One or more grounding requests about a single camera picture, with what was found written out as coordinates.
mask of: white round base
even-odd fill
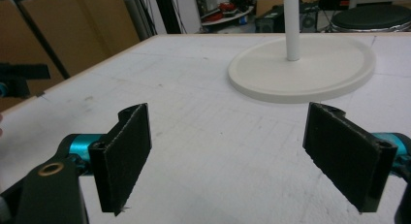
[[[239,54],[229,67],[229,77],[233,87],[251,98],[295,104],[352,92],[371,78],[374,67],[374,53],[361,42],[301,34],[300,60],[287,60],[284,38]]]

